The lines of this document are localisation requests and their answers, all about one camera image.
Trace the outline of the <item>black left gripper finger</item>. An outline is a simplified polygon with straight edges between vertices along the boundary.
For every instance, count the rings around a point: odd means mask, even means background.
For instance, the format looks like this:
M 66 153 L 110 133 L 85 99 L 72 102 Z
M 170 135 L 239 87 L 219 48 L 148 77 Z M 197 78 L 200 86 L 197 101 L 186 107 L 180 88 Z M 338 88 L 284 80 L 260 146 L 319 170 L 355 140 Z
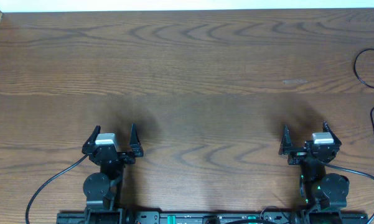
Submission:
M 144 156 L 144 150 L 139 140 L 136 125 L 134 123 L 131 125 L 131 136 L 129 140 L 129 146 L 136 157 Z
M 96 126 L 90 135 L 90 137 L 86 140 L 86 142 L 82 146 L 82 152 L 93 152 L 95 148 L 95 141 L 100 134 L 100 126 Z

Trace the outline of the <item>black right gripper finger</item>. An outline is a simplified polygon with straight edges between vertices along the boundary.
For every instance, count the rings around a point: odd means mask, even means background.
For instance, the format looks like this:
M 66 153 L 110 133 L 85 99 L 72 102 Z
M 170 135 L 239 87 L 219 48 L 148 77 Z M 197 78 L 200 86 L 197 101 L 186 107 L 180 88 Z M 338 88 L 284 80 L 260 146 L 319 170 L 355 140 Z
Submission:
M 324 121 L 322 123 L 322 130 L 323 132 L 325 133 L 330 133 L 330 135 L 332 136 L 333 140 L 334 140 L 334 144 L 335 145 L 338 145 L 338 146 L 341 146 L 342 145 L 342 142 L 340 141 L 340 139 L 334 134 L 334 132 L 331 130 L 330 126 L 328 125 L 328 123 L 326 121 Z
M 283 135 L 281 144 L 279 147 L 279 155 L 288 155 L 292 151 L 292 141 L 290 137 L 289 129 L 286 125 L 283 127 Z

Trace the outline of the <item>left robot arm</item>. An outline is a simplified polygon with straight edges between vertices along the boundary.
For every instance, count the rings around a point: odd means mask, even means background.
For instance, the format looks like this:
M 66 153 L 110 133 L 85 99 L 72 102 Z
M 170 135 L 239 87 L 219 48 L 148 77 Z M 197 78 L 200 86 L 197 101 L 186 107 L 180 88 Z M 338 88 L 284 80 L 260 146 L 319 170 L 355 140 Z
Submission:
M 114 133 L 101 133 L 96 126 L 82 146 L 82 153 L 100 167 L 99 172 L 89 175 L 83 183 L 86 207 L 82 213 L 61 212 L 57 223 L 118 223 L 135 222 L 133 212 L 117 204 L 121 196 L 124 168 L 136 163 L 144 155 L 136 126 L 131 125 L 129 150 L 122 151 Z

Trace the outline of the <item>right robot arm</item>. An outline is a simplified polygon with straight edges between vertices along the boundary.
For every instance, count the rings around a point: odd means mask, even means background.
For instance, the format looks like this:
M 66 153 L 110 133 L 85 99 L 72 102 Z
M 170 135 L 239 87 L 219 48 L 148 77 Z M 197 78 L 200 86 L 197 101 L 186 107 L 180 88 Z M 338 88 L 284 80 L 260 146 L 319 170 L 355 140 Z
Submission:
M 289 223 L 366 223 L 368 215 L 359 212 L 343 212 L 347 206 L 349 179 L 340 174 L 327 173 L 325 170 L 335 159 L 340 146 L 340 139 L 324 122 L 322 131 L 313 133 L 310 140 L 297 147 L 292 143 L 287 126 L 279 148 L 280 155 L 288 157 L 289 165 L 301 168 L 299 190 L 306 205 L 292 212 Z

